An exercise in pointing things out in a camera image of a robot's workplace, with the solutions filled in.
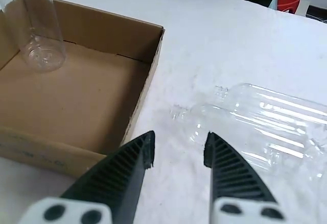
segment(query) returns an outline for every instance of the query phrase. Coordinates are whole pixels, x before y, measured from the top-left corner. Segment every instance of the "bottle neck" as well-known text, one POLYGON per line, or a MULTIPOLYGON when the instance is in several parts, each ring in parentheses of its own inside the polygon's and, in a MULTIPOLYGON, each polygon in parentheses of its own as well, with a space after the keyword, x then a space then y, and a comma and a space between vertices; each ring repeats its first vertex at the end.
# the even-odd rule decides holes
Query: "bottle neck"
POLYGON ((183 121, 186 119, 188 109, 181 106, 173 106, 170 110, 170 117, 175 121, 183 121))
POLYGON ((228 94, 228 88, 224 88, 221 86, 215 86, 214 89, 214 103, 222 103, 225 101, 225 98, 228 94))

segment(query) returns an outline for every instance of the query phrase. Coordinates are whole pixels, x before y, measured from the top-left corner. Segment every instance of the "table surface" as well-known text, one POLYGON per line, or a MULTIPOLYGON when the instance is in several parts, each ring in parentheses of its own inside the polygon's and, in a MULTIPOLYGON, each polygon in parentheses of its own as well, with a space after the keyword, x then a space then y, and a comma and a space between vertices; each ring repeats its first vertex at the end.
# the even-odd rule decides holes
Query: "table surface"
MULTIPOLYGON (((190 107, 214 85, 252 83, 327 104, 327 26, 243 0, 65 0, 166 29, 159 65, 134 130, 156 132, 134 223, 208 223, 210 170, 203 151, 167 126, 173 105, 190 107)), ((58 196, 74 179, 0 158, 0 217, 58 196)))

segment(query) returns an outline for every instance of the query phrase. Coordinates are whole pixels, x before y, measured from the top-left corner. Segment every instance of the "plastic bottle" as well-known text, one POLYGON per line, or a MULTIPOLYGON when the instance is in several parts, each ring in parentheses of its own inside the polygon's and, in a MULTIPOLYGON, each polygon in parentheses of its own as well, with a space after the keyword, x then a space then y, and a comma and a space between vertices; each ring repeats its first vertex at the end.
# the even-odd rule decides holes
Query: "plastic bottle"
MULTIPOLYGON (((191 141, 203 144, 208 132, 215 132, 270 175, 307 161, 318 166, 325 157, 326 106, 250 84, 218 88, 213 100, 172 112, 191 141)), ((312 179, 322 173, 317 171, 308 171, 312 179)))
POLYGON ((171 111, 186 137, 203 144, 215 132, 273 191, 284 188, 293 210, 321 219, 327 206, 327 107, 251 84, 217 87, 211 97, 210 103, 171 111))
POLYGON ((325 152, 327 107, 251 84, 220 88, 215 105, 227 109, 239 120, 287 134, 288 139, 305 135, 317 150, 325 152))
POLYGON ((65 48, 53 0, 0 0, 21 54, 37 72, 53 71, 65 61, 65 48))

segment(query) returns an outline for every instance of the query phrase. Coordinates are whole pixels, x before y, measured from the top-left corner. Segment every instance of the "cardboard box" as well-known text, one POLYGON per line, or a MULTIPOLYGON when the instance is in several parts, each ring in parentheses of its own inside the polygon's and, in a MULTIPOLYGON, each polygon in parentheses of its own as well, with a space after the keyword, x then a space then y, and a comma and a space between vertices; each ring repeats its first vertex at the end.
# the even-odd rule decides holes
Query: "cardboard box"
POLYGON ((0 157, 74 177, 131 139, 164 29, 55 0, 67 60, 35 73, 0 12, 0 157))

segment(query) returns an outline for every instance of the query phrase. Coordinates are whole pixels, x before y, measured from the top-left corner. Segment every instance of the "upright bottle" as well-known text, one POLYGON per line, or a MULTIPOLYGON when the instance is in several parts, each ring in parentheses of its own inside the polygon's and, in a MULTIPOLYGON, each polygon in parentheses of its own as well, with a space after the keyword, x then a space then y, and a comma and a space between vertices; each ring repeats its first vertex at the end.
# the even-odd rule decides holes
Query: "upright bottle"
POLYGON ((53 0, 0 0, 21 55, 37 72, 61 67, 66 54, 53 0))

